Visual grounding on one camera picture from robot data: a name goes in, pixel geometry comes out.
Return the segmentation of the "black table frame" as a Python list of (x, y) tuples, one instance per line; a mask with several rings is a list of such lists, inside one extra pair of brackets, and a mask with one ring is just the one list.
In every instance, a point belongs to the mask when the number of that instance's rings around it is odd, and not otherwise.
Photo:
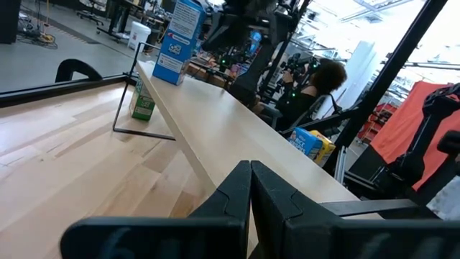
[(86, 91), (116, 83), (128, 83), (134, 85), (136, 80), (137, 76), (128, 76), (126, 73), (122, 73), (121, 75), (102, 78), (100, 81), (79, 79), (38, 86), (30, 89), (4, 92), (0, 93), (0, 108), (16, 106), (79, 91)]

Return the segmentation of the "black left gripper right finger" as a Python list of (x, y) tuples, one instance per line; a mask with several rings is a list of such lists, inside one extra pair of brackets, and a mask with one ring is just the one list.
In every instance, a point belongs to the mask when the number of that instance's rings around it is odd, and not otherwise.
[(460, 259), (460, 222), (343, 219), (259, 161), (252, 208), (263, 256), (273, 259)]

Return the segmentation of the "yellow Corn Pops cereal box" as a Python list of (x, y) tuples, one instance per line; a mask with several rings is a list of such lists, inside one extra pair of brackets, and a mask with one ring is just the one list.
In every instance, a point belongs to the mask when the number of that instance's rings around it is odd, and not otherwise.
[(335, 150), (336, 146), (332, 141), (330, 141), (319, 131), (312, 130), (310, 131), (310, 133), (322, 142), (322, 146), (313, 160), (317, 165), (323, 167), (326, 164), (329, 157), (331, 156), (332, 152)]

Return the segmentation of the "black office desk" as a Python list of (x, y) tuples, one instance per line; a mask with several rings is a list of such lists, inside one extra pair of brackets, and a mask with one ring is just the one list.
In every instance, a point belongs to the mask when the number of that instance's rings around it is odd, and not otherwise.
[(103, 25), (96, 27), (96, 34), (104, 33), (117, 43), (129, 39), (130, 31), (126, 31), (129, 16), (132, 12), (140, 13), (142, 24), (165, 24), (165, 17), (158, 13), (157, 0), (113, 0), (110, 23), (107, 28)]

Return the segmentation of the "green Apple Jacks cereal box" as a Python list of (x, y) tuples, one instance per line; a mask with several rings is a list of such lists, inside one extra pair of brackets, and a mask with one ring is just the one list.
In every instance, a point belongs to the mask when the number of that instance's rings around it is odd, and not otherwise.
[(150, 96), (147, 87), (144, 85), (141, 79), (137, 81), (132, 99), (129, 105), (129, 110), (132, 118), (140, 119), (143, 121), (150, 121), (155, 102)]

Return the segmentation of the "person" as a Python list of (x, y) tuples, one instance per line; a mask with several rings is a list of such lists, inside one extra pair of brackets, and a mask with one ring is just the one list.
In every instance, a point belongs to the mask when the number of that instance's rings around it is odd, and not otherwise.
[(277, 120), (276, 130), (287, 130), (315, 103), (319, 96), (328, 95), (338, 89), (347, 79), (343, 64), (321, 58), (319, 67), (309, 77), (308, 82), (299, 86), (293, 94), (283, 97), (276, 109), (282, 116)]

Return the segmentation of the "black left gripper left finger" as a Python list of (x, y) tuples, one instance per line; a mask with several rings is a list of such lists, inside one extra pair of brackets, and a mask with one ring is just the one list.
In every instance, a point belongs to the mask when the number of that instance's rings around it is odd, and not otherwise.
[(245, 259), (251, 163), (238, 162), (186, 218), (88, 217), (64, 231), (63, 259)]

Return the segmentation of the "black upright frame post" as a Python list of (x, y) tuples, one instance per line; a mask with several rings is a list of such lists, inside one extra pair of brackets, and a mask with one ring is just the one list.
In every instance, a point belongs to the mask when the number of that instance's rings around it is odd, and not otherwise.
[(348, 147), (356, 137), (366, 118), (372, 113), (378, 101), (388, 90), (390, 84), (395, 79), (405, 62), (413, 53), (417, 44), (423, 38), (435, 18), (444, 8), (448, 0), (426, 0), (420, 12), (409, 26), (407, 32), (393, 51), (382, 71), (371, 85), (367, 95), (364, 97), (361, 105), (341, 131), (336, 140), (336, 149), (328, 159), (323, 169), (333, 175), (339, 151), (342, 147)]

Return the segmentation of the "black chair back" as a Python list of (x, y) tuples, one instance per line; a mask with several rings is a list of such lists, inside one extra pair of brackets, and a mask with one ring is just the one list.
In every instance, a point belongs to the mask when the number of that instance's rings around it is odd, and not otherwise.
[(55, 82), (72, 81), (74, 73), (80, 73), (90, 81), (100, 81), (103, 79), (102, 75), (89, 64), (78, 59), (67, 59), (59, 64)]

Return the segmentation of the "orange cloth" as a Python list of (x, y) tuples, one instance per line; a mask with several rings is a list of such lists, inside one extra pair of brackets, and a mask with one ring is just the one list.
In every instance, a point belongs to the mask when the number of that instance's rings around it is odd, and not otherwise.
[[(426, 97), (443, 84), (416, 82), (406, 100), (377, 133), (370, 145), (383, 158), (391, 163), (398, 156), (405, 153), (423, 119), (422, 107)], [(460, 131), (460, 110), (445, 118), (437, 129), (427, 152), (424, 155), (425, 170), (422, 178), (413, 185), (419, 189), (441, 166), (447, 154), (438, 151), (437, 145), (449, 130)]]

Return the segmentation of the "blue Rice Krispies cereal box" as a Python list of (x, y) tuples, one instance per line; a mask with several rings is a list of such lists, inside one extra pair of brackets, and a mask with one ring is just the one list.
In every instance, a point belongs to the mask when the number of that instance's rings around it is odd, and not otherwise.
[(288, 142), (302, 154), (315, 160), (318, 152), (323, 146), (323, 142), (309, 131), (296, 127), (291, 136), (287, 139)]

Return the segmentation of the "white plastic bucket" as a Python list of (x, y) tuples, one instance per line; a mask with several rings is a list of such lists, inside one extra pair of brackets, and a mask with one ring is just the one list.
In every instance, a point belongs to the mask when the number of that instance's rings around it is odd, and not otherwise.
[(133, 21), (127, 47), (136, 50), (138, 44), (140, 42), (146, 42), (150, 34), (151, 29), (148, 26), (143, 25), (140, 22)]

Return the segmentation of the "wooden board with black edge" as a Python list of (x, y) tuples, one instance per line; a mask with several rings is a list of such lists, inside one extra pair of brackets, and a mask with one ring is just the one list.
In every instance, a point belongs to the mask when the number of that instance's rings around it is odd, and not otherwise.
[(241, 160), (259, 160), (318, 203), (357, 197), (295, 149), (222, 88), (187, 77), (179, 85), (155, 78), (155, 64), (136, 51), (137, 71), (207, 195)]

